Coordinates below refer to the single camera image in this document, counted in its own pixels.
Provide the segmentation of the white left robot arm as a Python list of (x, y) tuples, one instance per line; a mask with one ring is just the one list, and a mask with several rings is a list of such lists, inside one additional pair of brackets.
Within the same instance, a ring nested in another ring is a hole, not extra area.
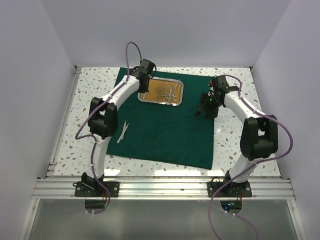
[(107, 196), (107, 187), (103, 184), (105, 155), (112, 136), (116, 133), (119, 120), (118, 110), (133, 93), (149, 91), (149, 82), (156, 65), (147, 59), (142, 59), (138, 66), (129, 68), (122, 80), (106, 95), (94, 97), (90, 102), (88, 124), (94, 144), (90, 154), (89, 170), (81, 176), (82, 186), (79, 190), (89, 192), (92, 196)]

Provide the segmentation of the dark green surgical cloth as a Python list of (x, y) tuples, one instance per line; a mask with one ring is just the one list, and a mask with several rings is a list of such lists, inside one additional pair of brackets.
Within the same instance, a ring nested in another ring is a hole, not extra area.
[[(157, 72), (157, 77), (183, 83), (178, 106), (142, 102), (133, 93), (118, 110), (118, 130), (108, 155), (211, 169), (214, 155), (214, 120), (195, 116), (201, 93), (209, 91), (210, 76)], [(117, 143), (124, 123), (129, 124)]]

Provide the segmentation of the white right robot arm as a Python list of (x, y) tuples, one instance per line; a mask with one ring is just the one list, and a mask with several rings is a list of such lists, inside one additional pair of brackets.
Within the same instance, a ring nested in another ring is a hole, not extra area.
[(249, 176), (259, 159), (267, 159), (278, 150), (278, 127), (276, 117), (265, 115), (241, 95), (240, 86), (231, 86), (227, 75), (213, 77), (209, 92), (200, 95), (196, 115), (205, 113), (205, 119), (215, 119), (219, 108), (230, 109), (243, 124), (240, 136), (240, 156), (235, 165), (226, 172), (223, 182), (212, 182), (211, 187), (219, 195), (237, 197), (251, 195)]

